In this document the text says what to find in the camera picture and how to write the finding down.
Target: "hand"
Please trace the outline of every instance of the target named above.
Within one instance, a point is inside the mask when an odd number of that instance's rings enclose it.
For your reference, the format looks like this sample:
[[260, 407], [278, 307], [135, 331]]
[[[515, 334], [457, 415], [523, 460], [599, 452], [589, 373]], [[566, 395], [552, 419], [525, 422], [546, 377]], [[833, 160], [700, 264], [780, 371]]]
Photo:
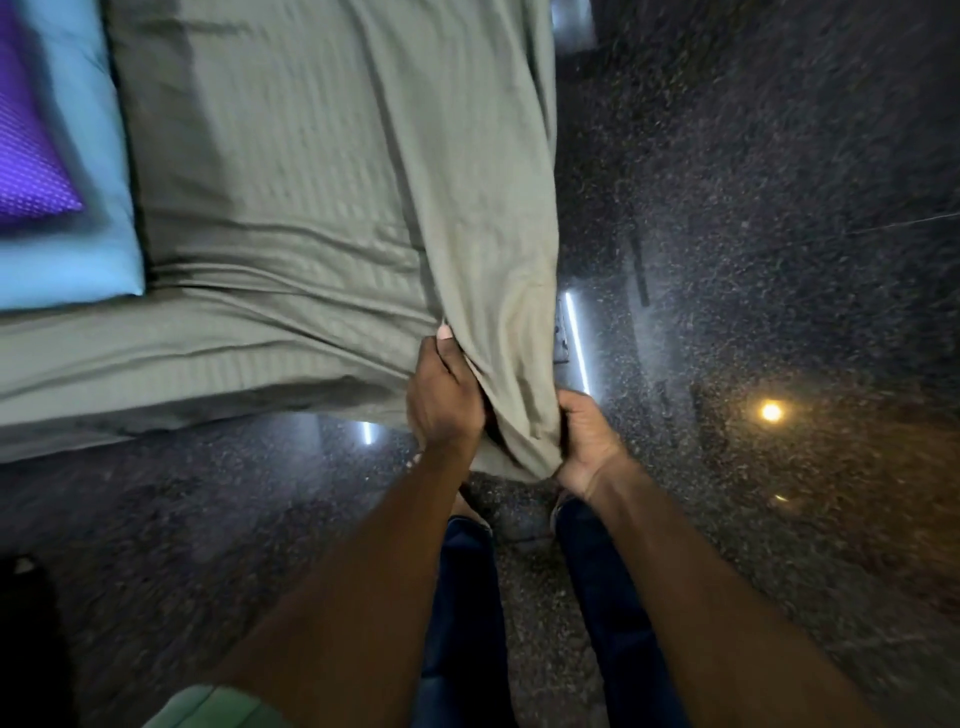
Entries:
[[486, 414], [483, 396], [453, 332], [441, 326], [437, 336], [420, 342], [417, 370], [407, 385], [407, 422], [422, 449], [452, 446], [476, 453]]
[[621, 466], [635, 467], [635, 461], [593, 397], [558, 389], [557, 400], [566, 417], [569, 452], [556, 478], [574, 496], [589, 502], [600, 480], [598, 475]]

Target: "floor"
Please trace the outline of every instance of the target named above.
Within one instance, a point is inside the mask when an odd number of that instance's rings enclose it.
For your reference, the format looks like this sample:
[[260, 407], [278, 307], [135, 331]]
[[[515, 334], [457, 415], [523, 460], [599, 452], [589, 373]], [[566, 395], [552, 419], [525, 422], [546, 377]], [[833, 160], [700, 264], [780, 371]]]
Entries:
[[[558, 72], [558, 379], [891, 722], [960, 723], [960, 7], [594, 8]], [[412, 451], [277, 414], [0, 469], [0, 551], [54, 576], [84, 723], [216, 662]], [[604, 725], [553, 486], [471, 494], [521, 725]]]

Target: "left hand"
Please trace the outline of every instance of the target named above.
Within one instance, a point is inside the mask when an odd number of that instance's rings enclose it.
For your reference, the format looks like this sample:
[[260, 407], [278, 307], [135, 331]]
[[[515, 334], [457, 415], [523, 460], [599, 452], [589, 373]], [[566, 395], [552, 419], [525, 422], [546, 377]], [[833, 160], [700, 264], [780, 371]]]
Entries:
[[407, 385], [407, 422], [422, 449], [453, 446], [472, 460], [485, 421], [480, 385], [444, 325], [420, 342], [417, 370]]

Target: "jeans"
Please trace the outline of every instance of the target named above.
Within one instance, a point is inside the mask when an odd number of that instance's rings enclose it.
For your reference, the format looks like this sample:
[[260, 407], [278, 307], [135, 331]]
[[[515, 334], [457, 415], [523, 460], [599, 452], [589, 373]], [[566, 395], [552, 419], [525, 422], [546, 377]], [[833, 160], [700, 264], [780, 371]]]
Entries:
[[[572, 499], [561, 506], [556, 530], [600, 665], [611, 727], [689, 725], [603, 523]], [[413, 725], [516, 726], [492, 539], [470, 519], [454, 517], [446, 527]]]

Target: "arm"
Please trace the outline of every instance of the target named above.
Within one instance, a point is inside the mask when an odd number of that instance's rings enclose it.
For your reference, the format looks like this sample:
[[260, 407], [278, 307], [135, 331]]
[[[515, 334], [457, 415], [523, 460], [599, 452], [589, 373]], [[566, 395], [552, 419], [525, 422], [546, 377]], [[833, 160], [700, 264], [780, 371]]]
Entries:
[[423, 340], [407, 412], [420, 461], [232, 650], [214, 684], [256, 695], [296, 725], [409, 723], [446, 520], [484, 423], [452, 338]]
[[596, 403], [558, 394], [570, 454], [557, 477], [610, 531], [691, 722], [881, 725], [851, 681], [697, 533]]

